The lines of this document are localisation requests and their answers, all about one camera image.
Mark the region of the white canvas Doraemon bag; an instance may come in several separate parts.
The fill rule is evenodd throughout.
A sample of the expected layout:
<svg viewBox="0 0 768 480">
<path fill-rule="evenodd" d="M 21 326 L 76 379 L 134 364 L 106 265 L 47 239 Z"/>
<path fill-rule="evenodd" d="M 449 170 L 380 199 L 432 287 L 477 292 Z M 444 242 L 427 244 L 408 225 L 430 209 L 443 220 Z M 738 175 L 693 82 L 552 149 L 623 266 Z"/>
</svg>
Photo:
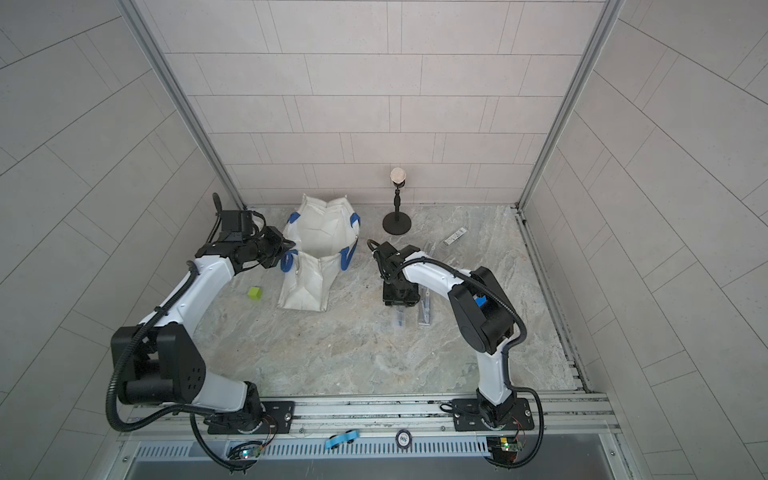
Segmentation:
<svg viewBox="0 0 768 480">
<path fill-rule="evenodd" d="M 360 226 L 347 198 L 323 201 L 305 195 L 283 229 L 285 239 L 295 245 L 280 260 L 284 280 L 278 307 L 326 311 L 335 279 L 350 266 Z"/>
</svg>

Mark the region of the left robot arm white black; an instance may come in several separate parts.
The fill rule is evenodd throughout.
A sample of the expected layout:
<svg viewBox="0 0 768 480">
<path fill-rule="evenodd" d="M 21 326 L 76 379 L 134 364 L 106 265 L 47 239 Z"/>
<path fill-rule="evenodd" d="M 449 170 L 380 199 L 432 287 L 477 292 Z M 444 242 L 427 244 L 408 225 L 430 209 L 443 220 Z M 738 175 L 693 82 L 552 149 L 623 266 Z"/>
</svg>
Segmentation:
<svg viewBox="0 0 768 480">
<path fill-rule="evenodd" d="M 255 267 L 276 267 L 294 249 L 265 217 L 225 209 L 212 196 L 214 226 L 187 263 L 187 272 L 164 302 L 134 327 L 111 338 L 113 374 L 105 398 L 110 427 L 132 432 L 170 414 L 200 415 L 223 433 L 251 433 L 265 422 L 258 389 L 212 373 L 193 334 L 218 292 Z"/>
</svg>

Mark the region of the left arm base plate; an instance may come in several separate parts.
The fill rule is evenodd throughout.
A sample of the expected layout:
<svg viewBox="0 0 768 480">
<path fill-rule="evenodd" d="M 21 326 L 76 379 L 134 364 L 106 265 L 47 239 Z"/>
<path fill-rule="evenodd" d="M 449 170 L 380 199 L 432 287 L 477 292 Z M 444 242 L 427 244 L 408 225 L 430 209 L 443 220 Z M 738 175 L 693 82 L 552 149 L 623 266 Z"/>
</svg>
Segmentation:
<svg viewBox="0 0 768 480">
<path fill-rule="evenodd" d="M 217 413 L 205 418 L 207 433 L 211 435 L 274 435 L 290 432 L 296 404 L 293 401 L 266 401 L 253 408 Z"/>
</svg>

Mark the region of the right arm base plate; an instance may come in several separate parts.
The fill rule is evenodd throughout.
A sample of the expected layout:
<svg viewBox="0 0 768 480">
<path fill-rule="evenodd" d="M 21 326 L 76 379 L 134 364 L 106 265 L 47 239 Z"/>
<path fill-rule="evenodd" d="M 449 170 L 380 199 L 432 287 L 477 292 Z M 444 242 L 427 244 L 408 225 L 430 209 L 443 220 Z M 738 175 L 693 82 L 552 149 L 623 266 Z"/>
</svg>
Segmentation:
<svg viewBox="0 0 768 480">
<path fill-rule="evenodd" d="M 442 403 L 440 409 L 452 416 L 457 432 L 531 431 L 536 427 L 534 410 L 523 397 L 509 397 L 500 405 L 493 405 L 482 396 L 455 398 Z"/>
</svg>

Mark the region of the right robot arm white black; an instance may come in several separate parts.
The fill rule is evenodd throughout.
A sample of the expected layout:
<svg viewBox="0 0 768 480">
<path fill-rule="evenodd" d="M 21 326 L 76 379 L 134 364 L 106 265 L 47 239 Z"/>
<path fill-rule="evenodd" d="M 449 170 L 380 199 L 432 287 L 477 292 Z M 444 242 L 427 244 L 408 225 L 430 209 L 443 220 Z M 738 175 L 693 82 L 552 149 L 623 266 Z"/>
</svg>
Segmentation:
<svg viewBox="0 0 768 480">
<path fill-rule="evenodd" d="M 534 391 L 514 386 L 509 371 L 510 350 L 526 340 L 527 327 L 494 274 L 485 267 L 456 269 L 412 245 L 399 250 L 388 242 L 368 240 L 367 246 L 383 281 L 385 305 L 415 306 L 421 289 L 450 303 L 461 337 L 476 353 L 476 415 L 484 424 L 490 429 L 533 429 L 528 401 L 518 394 Z"/>
</svg>

